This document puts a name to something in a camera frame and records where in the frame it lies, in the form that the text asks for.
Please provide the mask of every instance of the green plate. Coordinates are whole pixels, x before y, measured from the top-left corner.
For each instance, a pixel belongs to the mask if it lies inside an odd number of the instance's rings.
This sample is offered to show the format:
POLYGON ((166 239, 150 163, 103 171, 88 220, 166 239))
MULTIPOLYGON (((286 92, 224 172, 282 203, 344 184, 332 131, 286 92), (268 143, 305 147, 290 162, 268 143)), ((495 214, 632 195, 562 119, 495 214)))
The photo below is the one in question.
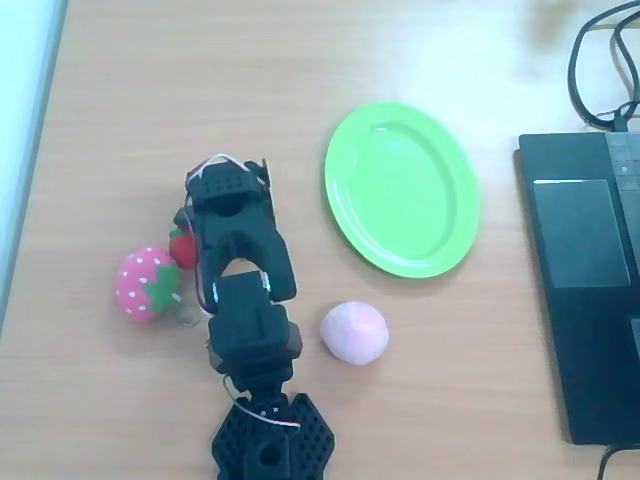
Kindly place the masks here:
POLYGON ((407 105, 351 113, 331 138, 325 186, 347 239, 394 275, 450 270, 478 230, 480 195, 467 156, 442 125, 407 105))

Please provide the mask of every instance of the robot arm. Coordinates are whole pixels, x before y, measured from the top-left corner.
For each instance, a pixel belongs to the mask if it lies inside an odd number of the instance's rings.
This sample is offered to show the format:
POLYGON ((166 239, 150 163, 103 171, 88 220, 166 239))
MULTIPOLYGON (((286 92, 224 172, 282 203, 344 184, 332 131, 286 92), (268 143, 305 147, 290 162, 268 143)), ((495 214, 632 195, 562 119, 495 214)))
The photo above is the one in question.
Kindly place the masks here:
POLYGON ((186 182, 191 207, 174 221, 193 229, 197 269, 209 320, 209 360, 250 398, 237 400, 223 422, 212 454, 219 480, 323 478, 333 452, 333 433, 309 397, 289 404, 282 384, 293 376, 302 340, 277 302, 296 295, 286 244, 276 230, 266 163, 205 165, 186 182), (260 271, 222 276, 235 258, 260 271), (299 428, 258 418, 294 421, 299 428))

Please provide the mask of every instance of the wooden table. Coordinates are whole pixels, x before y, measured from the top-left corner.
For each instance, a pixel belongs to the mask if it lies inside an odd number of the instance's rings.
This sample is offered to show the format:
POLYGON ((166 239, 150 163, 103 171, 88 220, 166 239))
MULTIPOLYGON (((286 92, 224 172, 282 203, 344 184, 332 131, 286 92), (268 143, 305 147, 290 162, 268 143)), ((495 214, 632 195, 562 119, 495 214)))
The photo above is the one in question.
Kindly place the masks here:
MULTIPOLYGON (((586 130, 568 54, 617 2, 70 3, 0 348, 0 478, 213 478, 230 402, 204 324, 136 328, 112 282, 130 251, 166 243, 185 171, 217 151, 270 161, 305 341, 286 389, 336 434, 328 480, 593 478, 602 448, 562 440, 512 152, 521 133, 586 130), (481 183, 477 242, 440 278, 377 271, 324 205, 333 129, 381 99, 438 117, 481 183), (391 328, 362 368, 318 333, 351 299, 391 328)), ((591 34, 579 65, 594 111, 626 99, 609 35, 591 34)), ((637 476, 638 460, 616 457, 608 480, 637 476)))

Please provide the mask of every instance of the pink ball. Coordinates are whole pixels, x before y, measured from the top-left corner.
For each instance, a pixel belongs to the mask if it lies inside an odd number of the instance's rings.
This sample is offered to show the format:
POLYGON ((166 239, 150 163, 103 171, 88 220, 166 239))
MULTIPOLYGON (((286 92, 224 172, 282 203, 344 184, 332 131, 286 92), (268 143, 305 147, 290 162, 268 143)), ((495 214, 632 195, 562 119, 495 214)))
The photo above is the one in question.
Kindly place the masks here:
POLYGON ((322 320, 320 334, 331 353, 353 365, 375 360, 389 343, 389 330, 382 314, 361 302, 333 308, 322 320))

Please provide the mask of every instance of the black cable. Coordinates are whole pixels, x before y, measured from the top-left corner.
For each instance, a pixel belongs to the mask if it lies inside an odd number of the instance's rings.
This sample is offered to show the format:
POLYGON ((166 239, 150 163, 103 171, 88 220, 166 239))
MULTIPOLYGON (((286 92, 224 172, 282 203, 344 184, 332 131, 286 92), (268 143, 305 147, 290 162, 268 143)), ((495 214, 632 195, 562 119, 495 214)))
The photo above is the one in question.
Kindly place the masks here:
POLYGON ((598 469, 598 478, 597 480, 604 480, 604 470, 607 468, 607 462, 609 459, 618 452, 624 452, 628 450, 640 450, 640 444, 631 443, 628 445, 613 445, 604 452, 602 455, 602 460, 600 460, 600 468, 598 469))
POLYGON ((638 18, 640 18, 640 11, 637 11, 636 13, 633 13, 629 15, 627 18, 625 18, 624 20, 620 21, 620 23, 618 23, 618 25, 616 25, 616 28, 613 30, 613 38, 616 44, 618 45, 618 48, 620 49, 620 53, 622 54, 624 60, 627 62, 627 65, 629 65, 629 73, 631 74, 631 82, 633 84, 631 101, 618 107, 618 110, 617 110, 618 111, 617 114, 620 115, 620 112, 624 107, 626 106, 629 107, 629 110, 627 110, 627 113, 623 115, 623 117, 626 119, 627 122, 631 119, 631 117, 635 113, 636 107, 638 106, 638 101, 640 101, 640 78, 638 78, 638 70, 636 69, 636 65, 633 61, 633 58, 631 57, 631 54, 627 49, 627 45, 624 43, 624 39, 622 38, 622 30, 627 25, 629 25, 634 20, 637 20, 638 18))
MULTIPOLYGON (((573 44, 573 49, 571 50, 571 56, 569 57, 569 68, 567 71, 567 84, 569 87, 569 97, 571 98, 571 102, 573 103, 573 106, 575 107, 578 114, 587 123, 593 125, 594 127, 602 128, 605 130, 612 130, 612 131, 626 131, 626 124, 631 118, 631 116, 633 115, 633 112, 635 111, 635 105, 633 104, 630 105, 629 110, 627 110, 627 112, 625 112, 624 114, 618 115, 617 118, 614 115, 613 120, 603 120, 601 118, 598 118, 597 116, 595 116, 593 113, 589 111, 589 109, 586 107, 586 105, 582 101, 582 98, 580 98, 580 93, 578 92, 578 84, 576 80, 576 65, 578 63, 578 54, 580 53, 580 46, 582 45, 582 40, 584 39, 584 36, 587 34, 587 32, 591 29, 591 27, 593 27, 598 22, 604 20, 607 17, 610 17, 611 15, 615 15, 616 13, 620 13, 625 10, 629 10, 636 7, 640 7, 640 0, 634 0, 633 2, 627 2, 622 5, 618 5, 617 7, 611 8, 606 12, 601 13, 600 15, 596 15, 595 17, 593 17, 591 20, 589 20, 587 23, 585 23, 582 26, 573 44)), ((618 45, 618 48, 620 48, 620 52, 622 53, 622 56, 625 62, 627 63, 629 71, 631 72, 631 78, 633 82, 633 93, 631 97, 632 102, 640 99, 640 80, 638 79, 638 70, 633 61, 633 58, 629 54, 629 50, 627 49, 627 46, 625 45, 624 40, 622 39, 622 30, 630 22, 632 22, 636 18, 640 18, 638 16, 639 14, 640 12, 636 12, 630 15, 629 17, 625 18, 616 26, 614 30, 614 40, 618 45)))

